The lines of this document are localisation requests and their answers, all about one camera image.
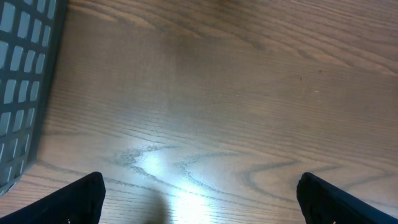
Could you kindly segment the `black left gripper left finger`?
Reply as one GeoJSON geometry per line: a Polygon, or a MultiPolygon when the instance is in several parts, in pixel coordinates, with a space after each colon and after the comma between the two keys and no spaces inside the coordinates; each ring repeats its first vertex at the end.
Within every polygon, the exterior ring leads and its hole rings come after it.
{"type": "Polygon", "coordinates": [[[103,176],[92,172],[1,218],[1,224],[99,223],[106,194],[103,176]]]}

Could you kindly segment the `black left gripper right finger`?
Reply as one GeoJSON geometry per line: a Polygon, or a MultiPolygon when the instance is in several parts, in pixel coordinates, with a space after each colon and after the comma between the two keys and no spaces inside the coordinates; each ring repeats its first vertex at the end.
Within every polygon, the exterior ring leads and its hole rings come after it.
{"type": "Polygon", "coordinates": [[[397,223],[396,218],[309,172],[302,174],[296,193],[307,223],[397,223]]]}

